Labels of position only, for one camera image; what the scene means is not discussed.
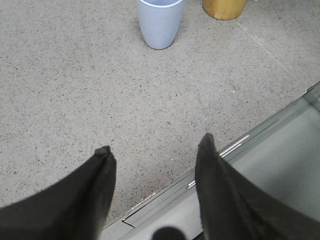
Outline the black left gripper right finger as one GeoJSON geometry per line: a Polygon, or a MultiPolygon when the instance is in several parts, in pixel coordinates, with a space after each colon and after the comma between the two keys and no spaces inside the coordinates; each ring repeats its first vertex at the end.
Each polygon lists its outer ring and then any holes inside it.
{"type": "Polygon", "coordinates": [[[318,240],[320,223],[255,186],[201,139],[195,162],[196,192],[207,240],[318,240]]]}

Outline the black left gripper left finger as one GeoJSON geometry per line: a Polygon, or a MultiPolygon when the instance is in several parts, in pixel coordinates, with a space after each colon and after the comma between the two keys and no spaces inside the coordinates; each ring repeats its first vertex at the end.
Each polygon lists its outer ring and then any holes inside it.
{"type": "Polygon", "coordinates": [[[2,240],[98,240],[115,191],[109,146],[52,186],[0,209],[2,240]]]}

